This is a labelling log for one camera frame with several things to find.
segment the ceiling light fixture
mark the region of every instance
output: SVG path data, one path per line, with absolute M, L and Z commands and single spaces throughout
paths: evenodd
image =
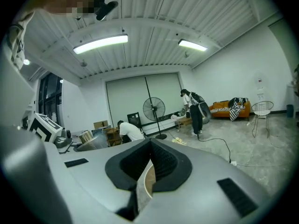
M 29 65 L 29 64 L 30 64 L 30 61 L 27 60 L 27 59 L 25 59 L 25 60 L 23 61 L 23 64 L 24 64 L 24 65 Z
M 178 45 L 182 46 L 182 47 L 189 47 L 189 48 L 193 48 L 193 49 L 196 49 L 196 50 L 202 50 L 202 51 L 205 51 L 207 49 L 206 47 L 203 47 L 203 46 L 198 45 L 198 44 L 193 43 L 193 42 L 186 41 L 184 39 L 181 39 L 178 42 Z
M 126 43 L 126 42 L 128 42 L 127 34 L 111 36 L 111 37 L 101 38 L 91 42 L 87 42 L 85 44 L 80 44 L 79 46 L 74 47 L 74 52 L 76 54 L 81 54 L 88 50 L 96 49 L 99 47 L 104 47 L 104 46 L 109 46 L 109 45 L 119 44 L 119 43 Z

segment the white chair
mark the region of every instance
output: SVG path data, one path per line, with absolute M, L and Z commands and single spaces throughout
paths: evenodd
M 270 131 L 269 131 L 269 122 L 268 122 L 268 114 L 270 114 L 270 110 L 273 108 L 274 104 L 271 101 L 262 101 L 254 104 L 252 106 L 252 111 L 255 114 L 255 122 L 254 122 L 254 127 L 252 129 L 252 136 L 256 137 L 256 132 L 257 132 L 257 126 L 258 126 L 258 119 L 260 117 L 265 117 L 266 118 L 266 130 L 268 131 L 267 138 L 270 136 Z

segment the corrugated metal ceiling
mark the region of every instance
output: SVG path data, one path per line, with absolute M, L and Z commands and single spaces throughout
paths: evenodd
M 77 78 L 135 66 L 194 66 L 278 10 L 271 0 L 116 1 L 119 6 L 103 21 L 92 14 L 77 21 L 71 15 L 37 11 L 27 27 L 26 54 L 36 63 L 42 60 L 45 68 L 63 69 Z M 82 42 L 122 33 L 128 34 L 128 43 L 80 55 L 72 50 Z M 182 38 L 208 50 L 179 47 Z

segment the standing fan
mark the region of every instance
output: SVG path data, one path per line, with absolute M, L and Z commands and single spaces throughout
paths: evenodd
M 143 113 L 145 117 L 152 121 L 156 121 L 158 124 L 159 135 L 156 136 L 156 139 L 164 140 L 166 139 L 166 134 L 161 134 L 158 118 L 164 116 L 165 105 L 162 100 L 157 97 L 148 98 L 143 104 Z

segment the floor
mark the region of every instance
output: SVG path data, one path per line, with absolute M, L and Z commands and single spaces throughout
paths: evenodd
M 267 138 L 265 119 L 259 119 L 256 138 L 252 136 L 254 116 L 249 122 L 247 119 L 212 119 L 203 126 L 201 140 L 212 138 L 224 139 L 231 151 L 231 160 L 238 163 L 237 167 L 263 185 L 272 196 L 281 189 L 292 171 L 292 165 L 297 159 L 299 132 L 296 120 L 287 118 L 286 114 L 273 114 L 268 116 L 270 137 Z M 222 140 L 199 142 L 192 136 L 192 125 L 178 132 L 175 128 L 163 132 L 166 140 L 172 141 L 179 137 L 187 146 L 217 154 L 228 160 L 228 149 Z M 150 201 L 144 187 L 148 164 L 140 177 L 137 186 L 139 210 L 142 210 Z

